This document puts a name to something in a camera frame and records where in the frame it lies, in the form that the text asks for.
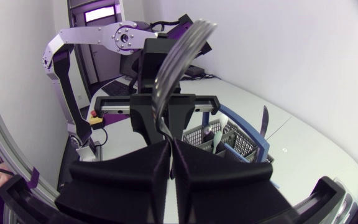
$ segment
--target dish rack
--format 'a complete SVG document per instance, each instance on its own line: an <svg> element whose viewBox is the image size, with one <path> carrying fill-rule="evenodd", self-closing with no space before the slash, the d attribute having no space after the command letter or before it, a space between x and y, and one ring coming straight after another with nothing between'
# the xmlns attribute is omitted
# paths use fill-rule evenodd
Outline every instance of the dish rack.
<svg viewBox="0 0 358 224"><path fill-rule="evenodd" d="M212 152L213 150L213 135L216 131L221 129L221 123L219 120L214 120L209 122L211 126L211 133L209 139L204 142L205 135L203 133L202 125L192 128L183 133L182 141L191 144L192 146L196 146L202 150ZM231 146L237 153L233 153L228 150L224 144L228 144ZM226 159L234 159L241 162L245 162L245 160L238 158L237 155L241 155L249 162L254 161L255 153L257 152L258 146L255 142L253 142L239 127L238 125L232 123L231 121L227 122L227 125L223 129L223 135L221 142L216 148L216 155L225 157ZM270 155L267 155L266 162L272 163L274 158Z"/></svg>

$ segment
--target white wall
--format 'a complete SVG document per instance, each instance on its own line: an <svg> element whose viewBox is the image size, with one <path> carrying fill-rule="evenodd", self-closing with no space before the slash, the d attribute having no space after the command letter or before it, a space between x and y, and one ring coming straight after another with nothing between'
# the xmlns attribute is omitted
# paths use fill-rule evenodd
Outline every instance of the white wall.
<svg viewBox="0 0 358 224"><path fill-rule="evenodd" d="M218 23L213 50L195 64L302 119L358 163L358 1L144 1L147 22L184 13Z"/></svg>
<svg viewBox="0 0 358 224"><path fill-rule="evenodd" d="M41 58L55 36L51 1L0 1L0 113L26 158L57 187L67 125Z"/></svg>
<svg viewBox="0 0 358 224"><path fill-rule="evenodd" d="M70 28L68 22L67 1L53 0L53 21L55 34L58 34L61 29ZM85 106L89 106L90 101L81 79L80 69L78 68L74 51L70 55L70 62L68 76L70 77L71 87L76 98L77 106L81 109Z"/></svg>
<svg viewBox="0 0 358 224"><path fill-rule="evenodd" d="M139 0L120 0L126 21L145 21L143 1Z"/></svg>

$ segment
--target desk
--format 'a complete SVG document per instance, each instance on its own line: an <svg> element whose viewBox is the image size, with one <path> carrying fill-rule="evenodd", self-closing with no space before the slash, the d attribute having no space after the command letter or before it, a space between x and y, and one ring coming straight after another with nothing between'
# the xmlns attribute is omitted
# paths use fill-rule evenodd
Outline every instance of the desk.
<svg viewBox="0 0 358 224"><path fill-rule="evenodd" d="M117 79L128 84L124 78ZM263 106L269 111L266 138L269 154L275 159L272 180L291 205L307 198L317 180L326 175L338 177L351 191L358 203L358 165L341 148L312 127L293 117L277 106L219 79L181 82L182 93L216 95L219 101L247 120L259 131ZM97 96L107 96L99 90L91 100L91 108ZM220 113L210 116L219 119ZM188 129L201 124L201 113L194 113ZM103 159L114 159L146 146L143 137L132 132L130 119L105 127L109 141L103 146ZM94 141L104 142L102 130L93 131ZM169 180L165 202L165 223L178 223L175 180Z"/></svg>

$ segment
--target wire basket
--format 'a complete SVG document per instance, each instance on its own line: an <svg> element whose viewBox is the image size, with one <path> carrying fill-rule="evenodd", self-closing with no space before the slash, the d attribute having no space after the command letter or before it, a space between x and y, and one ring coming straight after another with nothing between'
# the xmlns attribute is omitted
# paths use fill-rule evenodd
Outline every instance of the wire basket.
<svg viewBox="0 0 358 224"><path fill-rule="evenodd" d="M211 125L211 132L215 133L221 129L221 123L219 120L209 122ZM184 142L196 146L202 150L212 152L213 140L203 142L204 134L202 125L192 128L183 133ZM246 158L248 161L254 161L258 145L251 140L246 133L244 133L239 127L228 121L227 125L223 129L223 136L221 142L227 143L234 150L236 150L241 156ZM227 153L223 144L219 144L216 148L216 155L221 157L228 157L231 153ZM274 159L267 155L266 162L272 163Z"/></svg>

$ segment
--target knife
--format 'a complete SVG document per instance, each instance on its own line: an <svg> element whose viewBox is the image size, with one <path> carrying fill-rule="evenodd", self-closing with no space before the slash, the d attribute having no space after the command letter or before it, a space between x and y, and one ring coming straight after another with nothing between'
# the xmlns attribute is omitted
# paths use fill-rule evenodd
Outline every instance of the knife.
<svg viewBox="0 0 358 224"><path fill-rule="evenodd" d="M267 125L269 124L269 111L267 110L266 105L264 106L264 113L262 115L262 125L260 127L260 135L264 138L266 135ZM256 159L259 156L259 147L256 151L256 155L254 156L254 161L256 162Z"/></svg>

